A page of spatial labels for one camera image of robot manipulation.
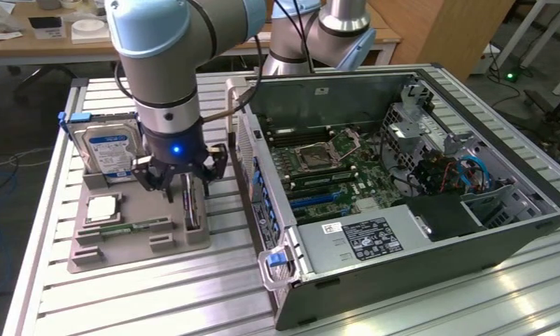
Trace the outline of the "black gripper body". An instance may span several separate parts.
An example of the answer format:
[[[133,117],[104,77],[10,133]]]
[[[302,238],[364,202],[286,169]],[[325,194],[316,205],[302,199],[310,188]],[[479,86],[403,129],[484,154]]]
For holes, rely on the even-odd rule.
[[[152,164],[160,170],[174,166],[176,172],[204,174],[204,161],[208,158],[208,149],[202,133],[204,121],[197,122],[184,131],[161,133],[142,127]]]

